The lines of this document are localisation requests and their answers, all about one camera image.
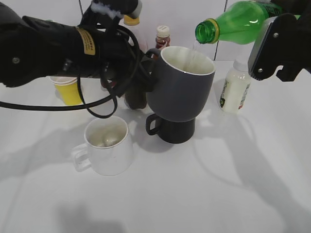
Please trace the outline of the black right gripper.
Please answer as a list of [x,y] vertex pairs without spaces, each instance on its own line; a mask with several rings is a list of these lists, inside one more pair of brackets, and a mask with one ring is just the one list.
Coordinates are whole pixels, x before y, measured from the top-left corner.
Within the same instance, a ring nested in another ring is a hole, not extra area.
[[248,74],[262,81],[276,75],[293,82],[311,70],[311,2],[275,0],[283,13],[264,22],[248,59]]

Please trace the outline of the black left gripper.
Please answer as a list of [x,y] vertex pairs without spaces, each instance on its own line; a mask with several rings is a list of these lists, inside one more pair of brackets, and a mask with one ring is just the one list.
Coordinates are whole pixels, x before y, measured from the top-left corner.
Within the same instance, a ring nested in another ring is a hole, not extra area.
[[119,24],[137,18],[140,4],[92,4],[77,26],[34,17],[20,17],[9,6],[0,7],[0,82],[19,87],[46,76],[98,78],[115,82],[123,95],[138,79],[144,92],[155,81],[143,67],[146,55],[133,33]]

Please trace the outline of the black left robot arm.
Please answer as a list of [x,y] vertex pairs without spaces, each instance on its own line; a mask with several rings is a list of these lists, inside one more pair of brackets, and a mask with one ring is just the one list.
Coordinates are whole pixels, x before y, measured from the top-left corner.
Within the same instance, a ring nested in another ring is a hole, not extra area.
[[139,86],[153,90],[155,81],[143,67],[145,54],[129,43],[132,32],[119,22],[137,18],[139,0],[93,0],[77,26],[20,17],[0,6],[0,81],[19,87],[46,76],[98,78],[115,82],[116,94]]

